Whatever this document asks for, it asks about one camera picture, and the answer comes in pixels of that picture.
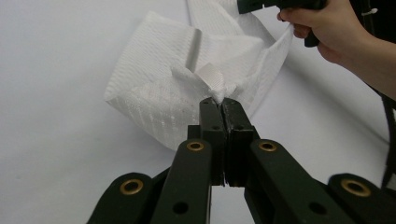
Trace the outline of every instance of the white backdrop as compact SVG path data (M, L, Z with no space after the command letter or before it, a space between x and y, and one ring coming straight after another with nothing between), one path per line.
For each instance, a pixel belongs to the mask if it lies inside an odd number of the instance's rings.
M184 0L0 2L0 223L85 223L118 176L155 176L175 155L103 101L149 10L189 23ZM277 38L276 7L255 14ZM381 100L295 39L252 123L316 179L379 185L388 150ZM212 223L252 223L242 189L214 188Z

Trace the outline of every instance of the human hand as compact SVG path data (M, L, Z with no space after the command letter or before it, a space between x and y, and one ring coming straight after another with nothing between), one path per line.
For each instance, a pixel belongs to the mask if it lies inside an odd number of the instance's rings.
M285 8L277 18L294 24L294 35L306 38L312 30L320 43L318 51L332 63L353 57L361 41L372 36L364 30L348 0L327 0L325 8Z

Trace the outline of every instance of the textured paper towel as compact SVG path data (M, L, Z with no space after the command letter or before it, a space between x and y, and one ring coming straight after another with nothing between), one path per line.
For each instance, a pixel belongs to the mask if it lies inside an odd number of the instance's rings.
M239 101L250 116L288 53L292 30L275 40L234 0L190 0L194 27L150 12L134 32L105 100L166 147L177 149L198 104Z

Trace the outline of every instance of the paper towel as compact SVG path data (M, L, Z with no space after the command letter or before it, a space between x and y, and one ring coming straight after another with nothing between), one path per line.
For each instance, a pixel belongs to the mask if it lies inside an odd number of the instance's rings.
M275 40L234 0L189 0L192 26L150 12L134 32L105 100L166 147L198 124L206 97L239 101L250 116L288 53L292 29Z

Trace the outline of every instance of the bolt hole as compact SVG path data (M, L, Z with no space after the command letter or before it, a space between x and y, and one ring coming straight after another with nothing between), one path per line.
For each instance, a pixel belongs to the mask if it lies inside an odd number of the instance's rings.
M312 212L318 215L324 216L327 214L326 208L320 203L311 203L309 204L309 208L311 209Z
M183 215L189 211L189 205L186 203L175 203L174 212L179 215Z
M137 188L139 188L139 184L137 184L136 182L130 182L126 184L124 188L128 191L137 190Z
M357 192L364 192L364 189L360 185L357 185L355 183L347 183L347 186L350 189L353 189L353 190L355 190Z
M274 149L274 146L269 143L263 143L262 147L265 149Z
M199 148L201 145L200 144L198 144L198 143L192 143L191 144L191 148L193 148L193 149L197 149L197 148Z

